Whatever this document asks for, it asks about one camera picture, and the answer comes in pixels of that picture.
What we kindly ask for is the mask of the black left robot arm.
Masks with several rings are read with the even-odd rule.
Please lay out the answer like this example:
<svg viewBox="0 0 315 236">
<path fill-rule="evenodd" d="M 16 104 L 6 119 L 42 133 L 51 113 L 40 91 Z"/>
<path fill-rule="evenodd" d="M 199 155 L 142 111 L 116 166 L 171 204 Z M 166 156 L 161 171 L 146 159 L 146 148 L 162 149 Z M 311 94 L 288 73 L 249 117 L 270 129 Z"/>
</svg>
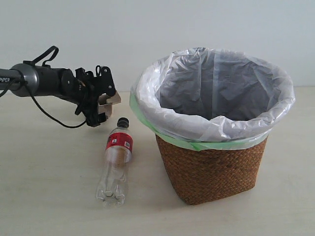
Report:
<svg viewBox="0 0 315 236">
<path fill-rule="evenodd" d="M 76 105 L 74 113 L 82 114 L 89 127 L 97 127 L 109 118 L 111 106 L 119 103 L 111 70 L 107 66 L 96 66 L 95 72 L 77 68 L 52 68 L 37 66 L 29 61 L 0 71 L 0 94 L 8 91 L 17 97 L 30 97 L 36 106 L 50 119 L 37 102 L 37 97 L 53 96 Z"/>
</svg>

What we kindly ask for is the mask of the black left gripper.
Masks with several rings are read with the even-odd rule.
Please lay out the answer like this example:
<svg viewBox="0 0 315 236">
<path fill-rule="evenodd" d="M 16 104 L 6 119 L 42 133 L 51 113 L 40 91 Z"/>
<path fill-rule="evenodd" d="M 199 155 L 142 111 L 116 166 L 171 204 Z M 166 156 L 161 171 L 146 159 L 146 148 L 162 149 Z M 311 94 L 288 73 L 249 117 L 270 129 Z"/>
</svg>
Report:
<svg viewBox="0 0 315 236">
<path fill-rule="evenodd" d="M 97 127 L 108 119 L 106 113 L 98 114 L 98 97 L 102 94 L 116 94 L 111 70 L 108 66 L 97 65 L 95 74 L 82 67 L 76 69 L 75 73 L 75 81 L 78 83 L 75 93 L 78 105 L 75 114 L 83 113 L 87 126 Z"/>
</svg>

